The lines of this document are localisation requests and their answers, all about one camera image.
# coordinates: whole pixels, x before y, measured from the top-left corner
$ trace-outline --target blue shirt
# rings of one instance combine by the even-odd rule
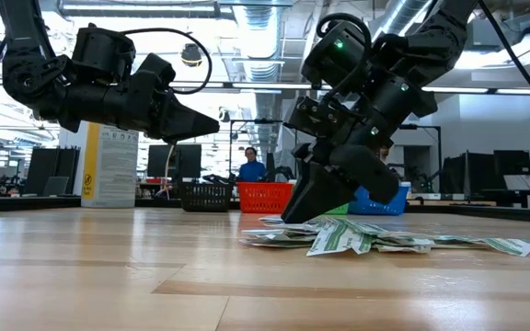
[[[265,176],[265,165],[257,161],[247,162],[240,166],[238,173],[242,181],[256,183],[259,177]]]

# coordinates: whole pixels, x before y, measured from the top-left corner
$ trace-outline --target wood grain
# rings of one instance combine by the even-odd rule
[[[259,215],[171,209],[0,213],[0,330],[525,330],[530,257],[237,243]],[[530,223],[368,217],[389,230],[530,239]]]

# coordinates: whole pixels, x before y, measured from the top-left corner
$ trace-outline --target yellow label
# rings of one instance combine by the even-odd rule
[[[89,123],[85,150],[85,168],[83,170],[82,199],[92,200],[96,191],[96,171],[98,167],[99,124]]]

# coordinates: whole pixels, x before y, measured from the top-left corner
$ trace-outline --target black basket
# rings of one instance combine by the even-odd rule
[[[231,195],[230,185],[182,183],[181,208],[184,211],[226,212]]]

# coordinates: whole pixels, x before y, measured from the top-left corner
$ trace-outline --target green led light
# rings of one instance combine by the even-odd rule
[[[342,42],[342,40],[335,40],[335,46],[337,46],[338,49],[341,49],[345,46],[345,44]]]

